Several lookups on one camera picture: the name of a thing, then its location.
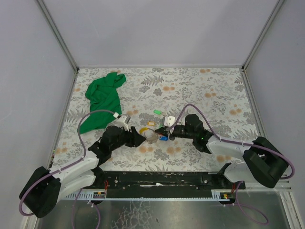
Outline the blue key tag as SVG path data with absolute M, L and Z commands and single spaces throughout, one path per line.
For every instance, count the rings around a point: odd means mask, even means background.
M 159 136 L 159 139 L 160 139 L 161 141 L 167 141 L 167 140 L 168 140 L 168 137 L 163 136 L 163 135 L 160 135 L 160 136 Z

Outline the yellow key tag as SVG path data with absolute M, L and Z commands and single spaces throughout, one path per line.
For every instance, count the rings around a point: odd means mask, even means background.
M 156 123 L 155 122 L 147 122 L 147 125 L 148 126 L 156 126 Z

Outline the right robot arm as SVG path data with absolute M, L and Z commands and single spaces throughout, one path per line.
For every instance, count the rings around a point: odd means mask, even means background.
M 164 126 L 155 130 L 157 134 L 168 137 L 191 139 L 193 146 L 200 152 L 239 159 L 239 163 L 229 163 L 224 167 L 224 176 L 231 182 L 258 182 L 274 188 L 288 168 L 283 155 L 264 137 L 252 142 L 236 142 L 230 138 L 216 136 L 205 129 L 195 114 L 185 117 L 183 125 L 170 128 L 175 118 L 165 117 Z

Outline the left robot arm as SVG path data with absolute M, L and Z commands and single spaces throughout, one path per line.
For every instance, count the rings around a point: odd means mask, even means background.
M 85 156 L 61 167 L 37 168 L 19 195 L 19 210 L 26 205 L 30 210 L 28 216 L 42 218 L 61 199 L 78 189 L 104 186 L 104 172 L 100 165 L 110 159 L 112 151 L 121 146 L 138 147 L 145 140 L 133 126 L 129 131 L 114 125 L 107 127 L 102 137 L 86 150 Z

